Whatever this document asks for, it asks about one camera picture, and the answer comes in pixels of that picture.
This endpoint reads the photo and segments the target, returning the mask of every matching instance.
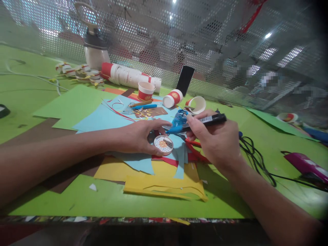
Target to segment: metal mesh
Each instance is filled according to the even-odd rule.
[[[175,88],[195,68],[191,94],[264,110],[294,112],[327,127],[323,50],[312,4],[299,0],[97,0],[79,13],[99,26],[111,61]],[[261,2],[265,2],[255,15]],[[0,0],[4,44],[84,63],[73,0]]]

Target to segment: black smartphone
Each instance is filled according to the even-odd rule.
[[[188,66],[183,66],[181,69],[180,77],[176,89],[180,90],[183,96],[185,96],[187,93],[194,72],[195,69]]]

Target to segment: hand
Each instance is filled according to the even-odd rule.
[[[113,144],[114,151],[162,156],[163,153],[147,140],[152,130],[158,130],[162,135],[166,136],[165,129],[162,126],[172,126],[172,124],[164,120],[141,120],[117,128],[115,144]]]
[[[244,159],[239,148],[239,130],[235,121],[227,120],[220,125],[206,127],[199,119],[216,114],[206,110],[194,117],[187,115],[192,132],[187,132],[191,141],[197,137],[205,156],[219,171],[235,170]]]

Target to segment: black marker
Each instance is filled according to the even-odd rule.
[[[211,115],[205,118],[200,119],[200,121],[205,125],[205,126],[211,126],[211,125],[219,125],[227,121],[226,115],[225,114],[215,114]],[[187,132],[191,131],[191,128],[188,124],[180,125],[171,128],[166,132],[166,134],[178,134],[180,132]]]

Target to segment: white bottle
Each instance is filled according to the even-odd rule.
[[[90,66],[91,69],[101,71],[102,63],[110,63],[110,58],[107,51],[108,47],[105,41],[99,37],[98,26],[96,24],[83,20],[83,18],[81,18],[79,14],[78,7],[84,6],[93,13],[96,13],[96,10],[94,10],[90,5],[83,2],[75,2],[74,6],[81,21],[88,27],[86,34],[83,37],[86,63]]]

